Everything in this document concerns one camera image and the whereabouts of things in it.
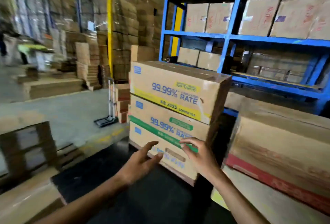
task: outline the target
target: person's left hand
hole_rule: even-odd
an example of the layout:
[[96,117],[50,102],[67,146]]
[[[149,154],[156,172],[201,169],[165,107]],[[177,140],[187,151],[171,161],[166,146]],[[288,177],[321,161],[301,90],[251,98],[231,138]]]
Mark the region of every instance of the person's left hand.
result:
[[151,159],[147,157],[148,151],[157,144],[158,141],[148,142],[143,148],[135,152],[116,174],[117,178],[129,186],[146,176],[163,158],[162,153],[158,153]]

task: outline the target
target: yellow metal post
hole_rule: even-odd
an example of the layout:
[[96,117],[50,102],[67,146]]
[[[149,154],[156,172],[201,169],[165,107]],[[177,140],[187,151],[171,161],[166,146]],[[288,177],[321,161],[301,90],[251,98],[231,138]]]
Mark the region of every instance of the yellow metal post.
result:
[[[183,13],[183,10],[178,7],[177,8],[177,15],[175,17],[174,31],[180,31],[182,13]],[[179,43],[179,38],[173,37],[171,56],[176,56],[177,55],[178,43]]]
[[111,78],[113,78],[113,66],[112,66],[112,0],[107,0],[107,11],[108,11],[108,56],[109,56],[109,67]]

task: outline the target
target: red stripe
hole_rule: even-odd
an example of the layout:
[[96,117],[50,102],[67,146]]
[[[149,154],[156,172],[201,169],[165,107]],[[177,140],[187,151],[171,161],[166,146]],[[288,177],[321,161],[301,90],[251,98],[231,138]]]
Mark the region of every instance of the red stripe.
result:
[[226,165],[249,175],[258,181],[271,186],[287,195],[300,200],[307,205],[324,212],[325,214],[330,214],[330,199],[321,195],[317,195],[305,189],[299,188],[287,181],[279,179],[269,173],[266,173],[259,168],[245,162],[242,159],[237,158],[235,155],[229,154],[226,161]]

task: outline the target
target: forearm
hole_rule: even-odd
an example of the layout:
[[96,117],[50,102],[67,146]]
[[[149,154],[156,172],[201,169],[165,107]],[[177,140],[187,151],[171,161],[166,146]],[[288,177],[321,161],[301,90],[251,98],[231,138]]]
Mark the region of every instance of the forearm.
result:
[[220,169],[214,173],[210,181],[223,197],[238,224],[270,224]]
[[83,197],[40,220],[37,224],[86,223],[107,201],[125,188],[126,185],[114,176]]

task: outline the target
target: human hand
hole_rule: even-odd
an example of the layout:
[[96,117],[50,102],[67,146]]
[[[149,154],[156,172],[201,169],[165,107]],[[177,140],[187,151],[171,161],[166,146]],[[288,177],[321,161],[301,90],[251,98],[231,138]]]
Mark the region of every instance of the human hand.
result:
[[[180,141],[182,150],[188,155],[188,158],[194,164],[197,172],[213,184],[219,176],[223,176],[211,149],[205,141],[197,138],[184,138]],[[186,144],[193,144],[198,148],[198,153],[193,152]]]
[[147,156],[148,151],[157,144],[158,141],[148,142],[143,148],[135,152],[126,164],[119,170],[116,177],[119,178],[125,185],[129,186],[146,176],[163,158],[163,153],[158,153],[151,159]]

